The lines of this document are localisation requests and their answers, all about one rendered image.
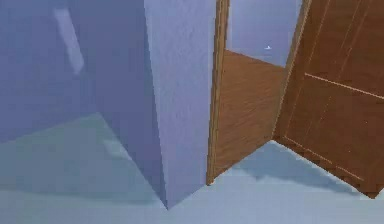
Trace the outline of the brown wooden room door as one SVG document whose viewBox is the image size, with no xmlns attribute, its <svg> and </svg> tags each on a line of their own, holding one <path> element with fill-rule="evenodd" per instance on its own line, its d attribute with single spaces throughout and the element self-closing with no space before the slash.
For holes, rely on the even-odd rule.
<svg viewBox="0 0 384 224">
<path fill-rule="evenodd" d="M 273 132 L 370 198 L 384 189 L 384 0 L 303 0 Z"/>
</svg>

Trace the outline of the brown wooden door frame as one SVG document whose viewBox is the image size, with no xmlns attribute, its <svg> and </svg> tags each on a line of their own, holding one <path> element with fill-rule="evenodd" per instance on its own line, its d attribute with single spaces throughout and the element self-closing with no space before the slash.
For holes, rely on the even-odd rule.
<svg viewBox="0 0 384 224">
<path fill-rule="evenodd" d="M 286 66 L 284 68 L 284 79 L 281 83 L 279 107 L 280 112 L 282 101 L 287 88 L 289 75 L 294 67 L 294 61 L 298 51 L 298 45 L 305 26 L 308 12 L 310 11 L 312 0 L 302 0 L 300 11 L 292 37 Z M 218 141 L 218 125 L 220 113 L 220 86 L 223 75 L 224 51 L 226 47 L 226 37 L 228 28 L 230 0 L 216 0 L 215 15 L 215 34 L 214 34 L 214 53 L 213 53 L 213 70 L 212 70 L 212 87 L 210 101 L 210 120 L 209 120 L 209 138 L 208 138 L 208 154 L 207 154 L 207 172 L 206 185 L 214 183 L 216 174 L 216 157 L 217 157 L 217 141 Z"/>
</svg>

